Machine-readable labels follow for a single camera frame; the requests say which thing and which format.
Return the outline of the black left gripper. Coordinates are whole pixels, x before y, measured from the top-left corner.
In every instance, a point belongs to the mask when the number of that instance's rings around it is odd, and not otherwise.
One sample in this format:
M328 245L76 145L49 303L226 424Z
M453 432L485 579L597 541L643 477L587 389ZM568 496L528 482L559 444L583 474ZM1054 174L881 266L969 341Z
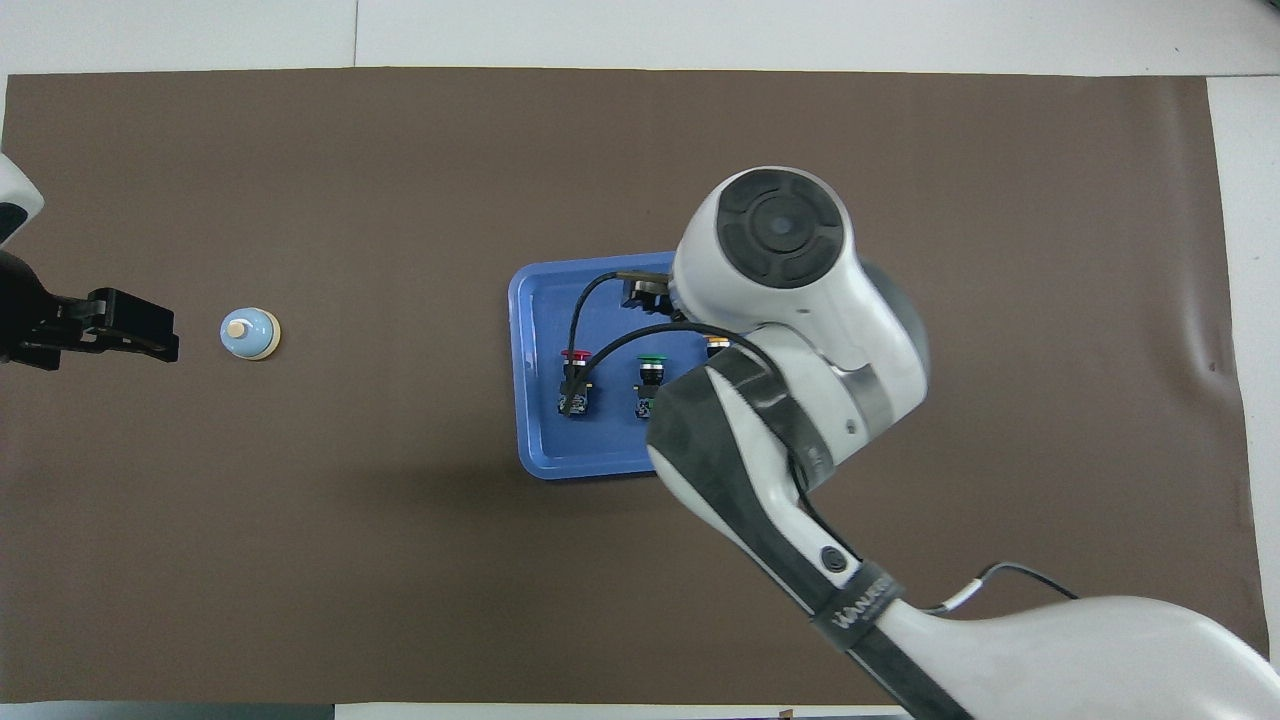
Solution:
M163 363L178 360L180 338L173 310L115 288L92 291L90 302L93 340L88 343L83 341L84 320L78 315L86 301L50 293L26 261L3 251L1 363L55 372L65 351L119 351Z

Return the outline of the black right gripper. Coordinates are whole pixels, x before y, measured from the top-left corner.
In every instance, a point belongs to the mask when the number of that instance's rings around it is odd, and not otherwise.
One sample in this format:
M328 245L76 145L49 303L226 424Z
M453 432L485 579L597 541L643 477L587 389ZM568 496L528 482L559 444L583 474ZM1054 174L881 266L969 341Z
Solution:
M673 278L671 274L622 270L620 279L623 282L623 291L620 300L622 309L667 316L672 322L686 320L685 313L675 301L672 291Z

